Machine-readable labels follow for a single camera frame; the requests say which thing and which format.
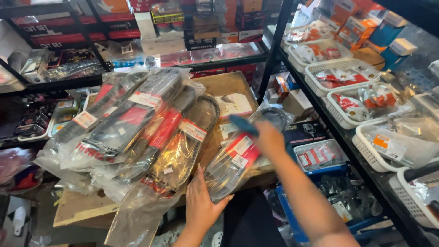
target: hand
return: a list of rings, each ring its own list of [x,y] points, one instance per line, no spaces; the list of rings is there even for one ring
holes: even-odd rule
[[[228,196],[215,205],[207,191],[204,170],[198,165],[194,179],[187,186],[185,228],[190,229],[194,234],[204,236],[233,196]]]
[[[255,144],[262,155],[273,162],[281,152],[285,152],[284,136],[269,122],[255,122],[255,127],[259,132],[259,137]]]

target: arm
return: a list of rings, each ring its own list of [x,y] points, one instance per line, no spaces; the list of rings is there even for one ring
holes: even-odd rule
[[[342,218],[314,183],[286,153],[284,137],[269,122],[257,122],[260,152],[273,165],[284,191],[312,246],[359,246]]]
[[[233,195],[217,205],[210,200],[204,181],[204,170],[198,165],[194,179],[186,191],[186,225],[172,247],[198,247]]]

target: floor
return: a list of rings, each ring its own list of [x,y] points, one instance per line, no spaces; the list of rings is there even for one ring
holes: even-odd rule
[[[106,246],[103,243],[107,236],[107,229],[87,228],[75,225],[57,228],[52,227],[57,209],[57,206],[54,207],[53,204],[58,198],[51,195],[51,190],[51,188],[44,188],[36,195],[36,199],[40,204],[38,207],[38,218],[34,236],[39,237],[50,235],[52,237],[52,245],[96,242],[97,247]],[[161,232],[158,234],[161,234],[162,232],[165,233],[156,236],[151,247],[172,246],[172,243],[183,230],[184,223],[184,208],[179,208],[176,212],[176,219],[162,226]],[[200,246],[212,246],[213,235],[218,231],[222,231],[222,229],[223,217],[221,215],[218,221],[207,232]]]

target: wooden table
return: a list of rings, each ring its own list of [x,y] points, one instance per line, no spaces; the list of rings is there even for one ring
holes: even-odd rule
[[[207,94],[223,96],[235,92],[241,93],[246,96],[253,111],[258,107],[255,97],[241,72],[207,76],[194,80],[206,86]],[[221,149],[223,136],[219,125],[226,123],[228,123],[227,119],[220,120],[212,134],[210,134],[210,141],[206,144],[204,152],[198,157],[202,167],[207,166],[218,150]],[[251,176],[250,180],[241,189],[268,185],[276,179],[271,165],[252,169],[249,171],[249,175]],[[185,204],[186,198],[182,196],[175,207]],[[102,192],[85,196],[65,189],[60,199],[53,226],[58,227],[74,224],[108,229],[110,228],[117,209],[118,205]]]

